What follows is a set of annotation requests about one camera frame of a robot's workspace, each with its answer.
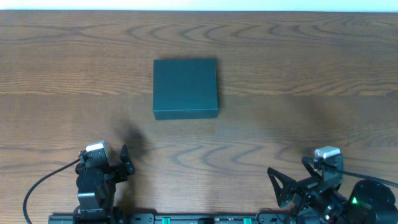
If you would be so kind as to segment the dark green box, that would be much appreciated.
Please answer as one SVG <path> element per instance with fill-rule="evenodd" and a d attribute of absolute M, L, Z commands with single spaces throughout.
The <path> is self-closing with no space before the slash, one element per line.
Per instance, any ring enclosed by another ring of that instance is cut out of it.
<path fill-rule="evenodd" d="M 154 60 L 153 75 L 152 110 L 156 120 L 218 116 L 215 59 Z"/>

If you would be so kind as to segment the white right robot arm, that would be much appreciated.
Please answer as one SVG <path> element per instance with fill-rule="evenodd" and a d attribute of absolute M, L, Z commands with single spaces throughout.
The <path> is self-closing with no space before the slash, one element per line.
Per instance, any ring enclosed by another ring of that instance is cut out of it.
<path fill-rule="evenodd" d="M 389 187 L 378 181 L 358 181 L 346 198 L 338 192 L 340 182 L 327 182 L 315 171 L 301 181 L 273 168 L 268 168 L 267 174 L 278 206 L 294 203 L 284 223 L 397 223 L 396 198 Z"/>

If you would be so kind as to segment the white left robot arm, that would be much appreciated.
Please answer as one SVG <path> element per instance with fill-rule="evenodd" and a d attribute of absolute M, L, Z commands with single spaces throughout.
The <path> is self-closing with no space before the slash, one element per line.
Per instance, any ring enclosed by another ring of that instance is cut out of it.
<path fill-rule="evenodd" d="M 120 162 L 111 165 L 108 161 L 108 148 L 105 142 L 90 144 L 78 156 L 75 168 L 78 174 L 78 200 L 82 220 L 109 220 L 113 213 L 116 184 L 127 181 L 135 173 L 129 151 L 123 145 Z"/>

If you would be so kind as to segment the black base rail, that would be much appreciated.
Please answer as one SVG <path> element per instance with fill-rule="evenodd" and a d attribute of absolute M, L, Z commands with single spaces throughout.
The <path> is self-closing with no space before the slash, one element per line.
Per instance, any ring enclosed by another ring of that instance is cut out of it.
<path fill-rule="evenodd" d="M 251 214 L 153 214 L 117 212 L 109 218 L 85 218 L 82 214 L 54 214 L 49 224 L 115 223 L 115 224 L 286 224 L 295 223 L 288 213 L 271 209 Z"/>

